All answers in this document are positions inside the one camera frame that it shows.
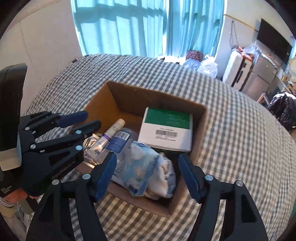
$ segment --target black tv screen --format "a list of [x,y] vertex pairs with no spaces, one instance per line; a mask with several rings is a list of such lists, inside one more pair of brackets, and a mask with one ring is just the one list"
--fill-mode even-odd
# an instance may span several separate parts
[[266,45],[266,47],[276,54],[285,64],[288,62],[292,46],[264,19],[261,19],[257,39]]

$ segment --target red patterned pillow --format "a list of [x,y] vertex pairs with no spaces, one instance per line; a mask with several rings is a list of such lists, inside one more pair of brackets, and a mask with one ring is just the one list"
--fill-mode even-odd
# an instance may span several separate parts
[[189,50],[186,53],[186,60],[192,58],[198,60],[199,62],[203,61],[203,53],[196,50]]

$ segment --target suitcase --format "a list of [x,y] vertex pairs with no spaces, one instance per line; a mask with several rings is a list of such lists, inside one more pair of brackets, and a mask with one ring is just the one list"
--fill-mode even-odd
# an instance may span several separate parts
[[222,82],[240,90],[252,66],[252,61],[245,59],[239,51],[233,49],[224,72]]

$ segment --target bed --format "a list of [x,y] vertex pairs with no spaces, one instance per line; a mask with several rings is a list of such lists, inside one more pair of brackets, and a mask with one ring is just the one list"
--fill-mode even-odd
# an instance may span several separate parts
[[[82,110],[108,80],[163,91],[205,105],[209,128],[198,165],[223,182],[242,180],[252,195],[269,240],[286,228],[296,197],[296,146],[263,106],[230,86],[178,64],[139,56],[97,54],[62,70],[34,99],[27,114]],[[40,141],[69,131],[54,129]],[[74,180],[73,170],[64,180]],[[221,201],[213,240],[218,240],[225,202]],[[75,201],[70,201],[74,234],[83,240]],[[164,218],[107,193],[95,204],[108,240],[187,240],[199,211],[189,193],[177,214]]]

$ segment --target barcode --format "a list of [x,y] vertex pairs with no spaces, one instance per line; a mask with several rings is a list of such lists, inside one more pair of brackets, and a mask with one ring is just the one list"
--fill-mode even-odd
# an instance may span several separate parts
[[163,131],[163,130],[156,130],[155,134],[163,135],[163,136],[169,136],[169,137],[176,137],[177,136],[177,132]]
[[124,131],[119,131],[115,135],[115,137],[121,138],[121,139],[123,139],[125,141],[128,139],[129,136],[130,136],[130,134],[129,133],[126,133]]

